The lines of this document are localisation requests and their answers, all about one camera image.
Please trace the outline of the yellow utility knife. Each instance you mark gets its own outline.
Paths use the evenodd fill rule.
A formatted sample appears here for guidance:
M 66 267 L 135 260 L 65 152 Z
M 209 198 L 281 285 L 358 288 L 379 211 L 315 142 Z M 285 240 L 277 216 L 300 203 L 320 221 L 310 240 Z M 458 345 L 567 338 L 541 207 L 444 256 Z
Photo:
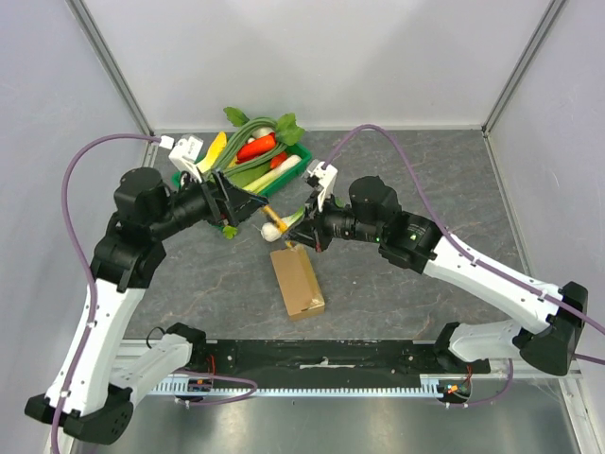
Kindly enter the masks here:
M 263 213 L 267 216 L 268 221 L 265 222 L 260 230 L 261 237 L 267 242 L 275 242 L 278 239 L 283 239 L 288 249 L 294 248 L 294 243 L 285 238 L 285 233 L 304 215 L 304 208 L 301 207 L 294 214 L 280 217 L 269 205 L 262 208 Z

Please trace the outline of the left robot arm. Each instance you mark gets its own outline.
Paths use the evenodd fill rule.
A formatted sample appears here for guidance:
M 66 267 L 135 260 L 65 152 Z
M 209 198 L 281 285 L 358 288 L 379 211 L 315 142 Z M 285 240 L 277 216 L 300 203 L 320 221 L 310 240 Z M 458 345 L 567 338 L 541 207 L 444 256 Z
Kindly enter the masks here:
M 125 370 L 112 369 L 133 311 L 166 256 L 164 240 L 201 221 L 236 226 L 268 204 L 219 171 L 172 191 L 151 167 L 124 174 L 113 198 L 106 233 L 84 263 L 89 289 L 68 355 L 46 393 L 25 407 L 30 418 L 97 445 L 117 441 L 142 398 L 172 373 L 213 369 L 205 333 L 183 323 Z

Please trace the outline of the brown cardboard express box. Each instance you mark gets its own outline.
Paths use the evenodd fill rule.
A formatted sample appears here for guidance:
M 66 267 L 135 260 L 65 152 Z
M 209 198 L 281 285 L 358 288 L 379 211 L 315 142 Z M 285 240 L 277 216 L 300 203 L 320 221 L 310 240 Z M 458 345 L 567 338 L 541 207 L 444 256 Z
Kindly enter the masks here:
M 304 246 L 274 251 L 269 256 L 289 319 L 296 322 L 323 314 L 325 301 Z

